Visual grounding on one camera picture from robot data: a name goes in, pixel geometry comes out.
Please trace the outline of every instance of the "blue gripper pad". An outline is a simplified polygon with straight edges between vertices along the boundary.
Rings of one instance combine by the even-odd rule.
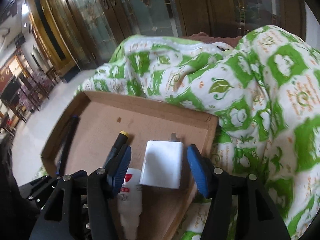
[[[187,159],[189,162],[192,175],[195,178],[198,191],[205,198],[208,198],[209,196],[208,177],[205,171],[206,169],[205,163],[202,159],[201,154],[199,153],[198,148],[194,144],[188,147]]]
[[[113,196],[116,196],[122,187],[123,181],[124,181],[124,177],[127,173],[129,164],[131,161],[131,147],[128,146],[123,157],[122,160],[120,161],[119,167],[116,171],[116,173],[113,176],[112,179],[112,194]]]

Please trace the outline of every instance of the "brown blanket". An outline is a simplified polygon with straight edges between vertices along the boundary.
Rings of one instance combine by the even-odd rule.
[[[209,37],[208,34],[200,32],[198,34],[192,34],[191,36],[183,38],[194,41],[202,41],[204,43],[224,42],[226,44],[229,44],[231,47],[235,48],[242,37],[238,36],[236,38],[215,38]]]

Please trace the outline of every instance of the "green and white blanket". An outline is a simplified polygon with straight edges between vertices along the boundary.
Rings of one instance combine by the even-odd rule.
[[[298,239],[320,206],[320,53],[277,26],[248,33],[227,56],[217,45],[228,49],[132,36],[79,90],[143,96],[218,116],[212,162],[230,174],[256,174]],[[177,239],[200,238],[210,203],[197,202]]]

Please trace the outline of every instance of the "metal screw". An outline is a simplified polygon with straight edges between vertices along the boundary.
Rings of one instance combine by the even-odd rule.
[[[170,139],[170,141],[172,141],[172,142],[176,142],[176,141],[177,141],[177,134],[176,134],[175,132],[173,132],[173,133],[171,134],[171,139]]]
[[[71,179],[71,175],[64,175],[62,178],[63,181],[68,181],[70,179]]]
[[[254,174],[249,174],[248,177],[249,177],[250,180],[256,180],[257,179],[257,176],[254,175]]]
[[[104,169],[104,168],[99,168],[99,169],[97,169],[97,174],[98,175],[102,175],[102,174],[104,174],[106,172],[106,170]]]
[[[221,174],[221,173],[223,173],[223,170],[220,169],[220,168],[215,168],[215,169],[213,170],[213,172],[214,172],[215,174]]]

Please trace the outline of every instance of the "red label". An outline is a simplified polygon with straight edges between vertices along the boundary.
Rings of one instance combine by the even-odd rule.
[[[130,189],[128,187],[122,187],[120,191],[122,191],[122,192],[130,192]]]
[[[124,177],[124,183],[128,182],[132,178],[132,174],[126,174]]]

